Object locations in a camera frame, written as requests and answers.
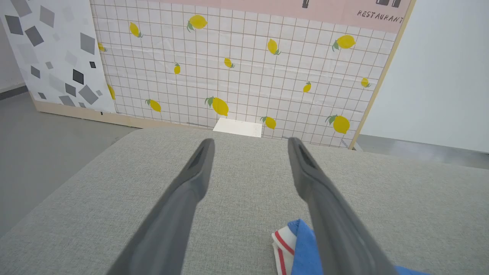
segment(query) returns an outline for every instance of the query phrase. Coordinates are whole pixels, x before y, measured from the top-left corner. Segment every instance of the white foam block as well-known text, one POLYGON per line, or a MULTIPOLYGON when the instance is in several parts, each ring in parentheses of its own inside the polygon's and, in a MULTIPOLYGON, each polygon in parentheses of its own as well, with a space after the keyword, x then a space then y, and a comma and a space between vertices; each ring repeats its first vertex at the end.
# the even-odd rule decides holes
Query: white foam block
POLYGON ((262 137, 262 125, 260 123, 239 121, 223 117, 219 118, 213 131, 257 138, 262 137))

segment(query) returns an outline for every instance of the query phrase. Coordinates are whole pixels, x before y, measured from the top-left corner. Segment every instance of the red stripe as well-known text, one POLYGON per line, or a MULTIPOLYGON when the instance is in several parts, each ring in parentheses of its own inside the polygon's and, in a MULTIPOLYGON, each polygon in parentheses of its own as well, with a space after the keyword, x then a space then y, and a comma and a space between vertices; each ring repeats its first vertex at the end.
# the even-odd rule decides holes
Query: red stripe
POLYGON ((294 250, 287 243, 285 243, 278 231, 275 232, 275 237, 277 237, 277 240, 280 242, 280 244, 282 244, 282 246, 284 246, 284 248, 287 249, 290 254, 294 255, 294 250))
POLYGON ((278 258, 280 259, 280 269, 282 269, 282 275, 287 275, 287 270, 285 270, 284 254, 280 248, 278 249, 278 258))

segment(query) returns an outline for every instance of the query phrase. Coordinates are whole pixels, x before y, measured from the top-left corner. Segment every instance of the white cloth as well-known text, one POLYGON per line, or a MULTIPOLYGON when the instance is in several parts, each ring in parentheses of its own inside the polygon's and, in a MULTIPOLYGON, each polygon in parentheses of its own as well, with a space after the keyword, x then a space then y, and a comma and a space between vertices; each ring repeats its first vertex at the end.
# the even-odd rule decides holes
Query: white cloth
POLYGON ((297 237, 286 226, 272 234, 273 253, 278 275, 290 275, 294 263, 294 250, 297 237))

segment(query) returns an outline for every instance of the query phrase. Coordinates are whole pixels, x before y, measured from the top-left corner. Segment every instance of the towel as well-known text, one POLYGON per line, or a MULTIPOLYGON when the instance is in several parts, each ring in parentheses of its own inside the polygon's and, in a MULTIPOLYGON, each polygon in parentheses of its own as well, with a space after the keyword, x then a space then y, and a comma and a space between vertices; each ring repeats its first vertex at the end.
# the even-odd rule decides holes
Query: towel
MULTIPOLYGON (((316 236, 303 220, 291 221, 272 234, 278 275, 322 275, 316 236)), ((399 275, 428 275, 396 266, 399 275)))

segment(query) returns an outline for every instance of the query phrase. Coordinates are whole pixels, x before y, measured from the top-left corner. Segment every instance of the blue cloth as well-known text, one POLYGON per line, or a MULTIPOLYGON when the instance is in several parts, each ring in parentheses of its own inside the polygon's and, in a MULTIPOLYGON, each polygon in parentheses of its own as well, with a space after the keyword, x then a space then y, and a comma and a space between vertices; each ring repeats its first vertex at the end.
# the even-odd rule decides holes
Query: blue cloth
MULTIPOLYGON (((297 237, 291 275, 322 275, 323 269, 314 231, 301 219, 291 221, 287 226, 297 237)), ((399 275, 427 275, 400 266, 396 266, 396 271, 399 275)))

